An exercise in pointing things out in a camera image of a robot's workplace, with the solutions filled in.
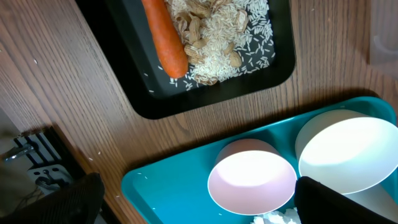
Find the white food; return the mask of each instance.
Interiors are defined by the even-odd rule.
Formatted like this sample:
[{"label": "white food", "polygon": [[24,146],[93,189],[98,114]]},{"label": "white food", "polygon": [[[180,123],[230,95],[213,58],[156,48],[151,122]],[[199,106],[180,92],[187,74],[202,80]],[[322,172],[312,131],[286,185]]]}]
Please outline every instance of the white food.
[{"label": "white food", "polygon": [[[188,12],[186,1],[189,0],[170,0],[173,19],[179,12]],[[204,47],[198,49],[198,52],[205,56],[205,62],[191,68],[190,77],[193,78],[195,75],[206,76],[209,79],[216,77],[219,82],[222,82],[231,77],[242,75],[237,68],[230,65],[229,54],[225,55],[223,50],[227,48],[230,42],[233,42],[235,50],[250,52],[249,44],[251,41],[253,39],[256,42],[259,41],[251,34],[252,30],[255,34],[261,34],[267,42],[272,36],[271,23],[266,19],[268,9],[267,0],[232,0],[231,3],[221,6],[209,18],[202,19],[205,27],[201,27],[200,34],[202,38],[207,37],[209,41]],[[247,26],[243,33],[238,33],[238,27],[235,25],[239,10],[245,10],[250,14],[251,27]],[[264,53],[263,47],[259,45],[262,53]]]}]

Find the wooden table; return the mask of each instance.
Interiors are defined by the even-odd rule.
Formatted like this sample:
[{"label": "wooden table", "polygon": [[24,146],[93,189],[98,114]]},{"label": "wooden table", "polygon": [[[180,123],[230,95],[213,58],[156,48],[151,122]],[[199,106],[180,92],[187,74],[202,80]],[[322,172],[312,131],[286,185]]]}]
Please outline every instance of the wooden table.
[{"label": "wooden table", "polygon": [[20,131],[56,125],[120,221],[144,223],[120,190],[135,167],[354,96],[398,111],[398,82],[366,62],[370,0],[291,5],[297,68],[285,83],[153,121],[134,112],[73,0],[0,0],[0,106]]}]

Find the orange carrot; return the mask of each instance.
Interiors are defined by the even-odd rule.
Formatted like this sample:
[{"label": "orange carrot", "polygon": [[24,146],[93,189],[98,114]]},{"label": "orange carrot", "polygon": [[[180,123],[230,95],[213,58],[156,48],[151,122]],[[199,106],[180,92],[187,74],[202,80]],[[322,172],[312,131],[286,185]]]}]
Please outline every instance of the orange carrot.
[{"label": "orange carrot", "polygon": [[188,58],[164,0],[142,0],[142,4],[160,64],[170,77],[183,77],[188,72]]}]

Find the teal plastic tray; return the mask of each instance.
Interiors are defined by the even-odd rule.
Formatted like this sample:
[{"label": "teal plastic tray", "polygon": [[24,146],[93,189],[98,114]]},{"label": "teal plastic tray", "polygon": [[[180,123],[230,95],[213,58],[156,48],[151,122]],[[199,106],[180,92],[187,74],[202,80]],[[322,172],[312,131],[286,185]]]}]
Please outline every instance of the teal plastic tray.
[{"label": "teal plastic tray", "polygon": [[[253,217],[227,212],[217,206],[209,196],[207,178],[222,148],[238,139],[263,140],[274,146],[293,165],[298,175],[298,162],[294,146],[299,131],[314,116],[342,108],[396,124],[396,114],[389,103],[374,97],[357,97],[132,170],[122,180],[122,192],[151,224],[248,224],[253,221]],[[398,203],[397,171],[394,171],[381,184]],[[293,199],[279,210],[284,212],[286,208],[292,207],[294,207]]]}]

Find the black tray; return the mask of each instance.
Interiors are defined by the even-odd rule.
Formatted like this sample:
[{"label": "black tray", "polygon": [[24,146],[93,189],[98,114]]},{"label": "black tray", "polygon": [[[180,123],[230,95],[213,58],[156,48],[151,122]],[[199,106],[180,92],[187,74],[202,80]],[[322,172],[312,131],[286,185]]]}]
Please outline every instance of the black tray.
[{"label": "black tray", "polygon": [[145,118],[159,119],[280,85],[295,67],[289,0],[269,1],[274,31],[274,49],[269,54],[276,52],[273,61],[268,55],[269,67],[213,86],[196,88],[192,80],[190,91],[169,84],[170,78],[157,68],[159,60],[140,0],[76,1],[132,107]]}]

